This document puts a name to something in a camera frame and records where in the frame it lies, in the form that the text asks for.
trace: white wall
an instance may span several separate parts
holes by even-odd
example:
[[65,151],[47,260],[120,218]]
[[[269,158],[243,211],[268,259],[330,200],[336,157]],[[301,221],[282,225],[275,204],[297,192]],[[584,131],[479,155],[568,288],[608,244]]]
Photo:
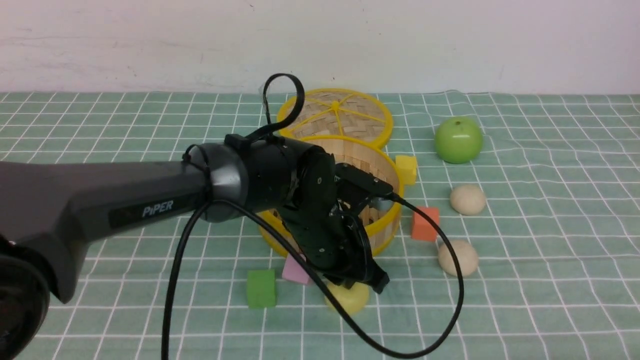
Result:
[[281,71],[307,89],[640,93],[640,1],[0,0],[0,91],[255,93]]

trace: bamboo basket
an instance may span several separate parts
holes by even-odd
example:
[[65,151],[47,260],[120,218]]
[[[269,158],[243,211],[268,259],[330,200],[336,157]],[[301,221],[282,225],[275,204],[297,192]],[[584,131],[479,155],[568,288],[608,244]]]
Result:
[[[282,105],[277,121],[287,117],[295,102],[294,96]],[[354,90],[322,88],[305,93],[302,112],[280,134],[296,139],[347,136],[382,149],[391,138],[393,126],[391,112],[375,97]]]
[[[361,170],[372,173],[382,181],[391,184],[394,187],[394,191],[400,196],[404,196],[404,184],[396,164],[376,147],[346,136],[310,136],[300,140],[323,147],[326,152],[335,156],[337,163],[349,163]],[[393,240],[400,224],[401,212],[401,205],[394,203],[388,211],[378,211],[367,206],[360,213],[360,219],[365,225],[365,231],[369,236],[373,256],[377,256]],[[297,251],[300,251],[291,234],[285,230],[275,210],[264,211],[259,215],[283,235]],[[287,256],[287,251],[261,227],[260,233],[278,254],[283,257]]]

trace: wooden ball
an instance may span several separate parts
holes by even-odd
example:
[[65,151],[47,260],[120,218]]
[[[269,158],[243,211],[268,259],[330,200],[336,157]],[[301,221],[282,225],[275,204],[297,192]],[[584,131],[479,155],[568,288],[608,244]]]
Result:
[[[476,272],[478,269],[479,259],[474,247],[464,240],[452,240],[450,242],[453,251],[456,253],[456,257],[458,258],[462,276],[466,277]],[[456,265],[453,263],[453,257],[451,256],[446,244],[442,244],[438,249],[438,262],[440,263],[442,270],[447,274],[456,277],[458,276],[456,273]]]
[[449,196],[451,207],[462,215],[478,215],[486,205],[486,197],[482,189],[475,184],[464,184],[456,187]]

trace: yellow basket rim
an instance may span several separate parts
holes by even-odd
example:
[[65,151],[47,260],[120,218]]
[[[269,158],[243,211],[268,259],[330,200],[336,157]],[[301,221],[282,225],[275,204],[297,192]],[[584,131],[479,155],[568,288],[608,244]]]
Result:
[[[381,119],[381,120],[385,121],[385,128],[382,130],[380,135],[375,140],[373,140],[370,143],[367,143],[367,142],[365,143],[370,146],[376,147],[378,149],[382,149],[384,146],[386,146],[387,143],[389,143],[389,140],[391,139],[391,134],[393,132],[393,127],[394,127],[394,117],[391,115],[391,111],[389,111],[387,106],[384,105],[384,103],[382,103],[380,100],[378,100],[377,98],[369,94],[365,94],[363,92],[350,90],[346,88],[318,88],[318,89],[309,90],[305,92],[305,96],[316,94],[318,92],[346,92],[351,95],[357,95],[359,97],[363,97],[373,102],[382,111],[382,114],[384,114],[384,119]],[[286,116],[289,114],[288,110],[293,107],[293,104],[296,102],[296,98],[297,96],[295,95],[292,96],[287,101],[285,101],[284,104],[280,107],[280,110],[278,111],[278,114],[276,116],[277,122],[281,122],[284,120],[284,118],[286,118]],[[295,136],[293,135],[293,132],[288,128],[281,129],[280,134],[286,138],[295,138]],[[310,138],[315,136],[343,136],[343,135],[313,135],[313,136],[305,136],[305,138]]]
[[[343,141],[348,141],[348,142],[354,142],[354,143],[357,143],[359,145],[363,145],[363,146],[366,146],[366,147],[368,147],[370,149],[373,149],[376,153],[378,153],[380,156],[382,156],[382,158],[384,158],[389,164],[391,164],[391,167],[394,169],[394,172],[396,173],[396,176],[398,177],[399,186],[398,186],[397,193],[398,193],[398,195],[400,195],[400,197],[404,197],[404,183],[403,183],[402,177],[400,176],[398,167],[393,162],[393,160],[391,160],[391,158],[387,154],[385,154],[383,151],[381,151],[379,148],[374,147],[371,144],[369,144],[367,142],[364,142],[364,141],[362,141],[360,139],[351,138],[351,137],[342,136],[342,135],[306,136],[306,137],[300,138],[298,140],[303,141],[303,142],[306,142],[306,141],[309,141],[309,140],[343,140]],[[400,205],[397,202],[395,202],[391,206],[389,211],[387,211],[380,219],[378,219],[377,221],[373,222],[372,224],[365,225],[364,229],[365,229],[367,235],[371,236],[372,234],[376,234],[376,233],[382,231],[386,226],[388,226],[389,224],[391,224],[394,221],[396,216],[400,215],[401,211],[402,211],[402,205]],[[278,231],[278,233],[280,233],[280,234],[289,234],[289,232],[282,225],[281,221],[279,221],[277,219],[277,217],[275,217],[275,216],[273,216],[273,214],[271,214],[271,211],[263,211],[263,212],[259,213],[259,215],[267,223],[269,223],[269,225],[273,226],[273,228],[276,229],[276,231]],[[373,256],[377,256],[385,248],[387,248],[387,246],[391,243],[391,240],[393,240],[393,238],[395,237],[395,233],[397,232],[397,228],[399,226],[400,226],[400,222],[398,222],[398,224],[396,226],[394,226],[394,229],[391,232],[392,235],[389,236],[389,238],[386,239],[382,243],[382,245],[380,245],[376,249],[371,249]],[[278,243],[275,239],[271,239],[271,235],[265,229],[263,229],[260,226],[259,227],[259,231],[260,231],[262,237],[265,239],[265,241],[267,241],[267,243],[269,244],[269,246],[271,246],[271,248],[273,250],[275,250],[282,257],[287,257],[288,253],[287,253],[286,249],[284,249],[282,247],[282,245],[280,245],[280,243]]]

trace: basket lid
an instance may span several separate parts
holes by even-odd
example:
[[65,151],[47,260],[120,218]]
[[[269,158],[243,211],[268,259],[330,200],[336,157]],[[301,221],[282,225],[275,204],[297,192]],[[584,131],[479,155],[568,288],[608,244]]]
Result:
[[[292,97],[278,112],[283,121],[296,101]],[[393,128],[387,107],[375,97],[361,92],[322,88],[305,93],[305,104],[298,118],[280,134],[289,138],[339,135],[356,138],[378,149],[383,148]]]

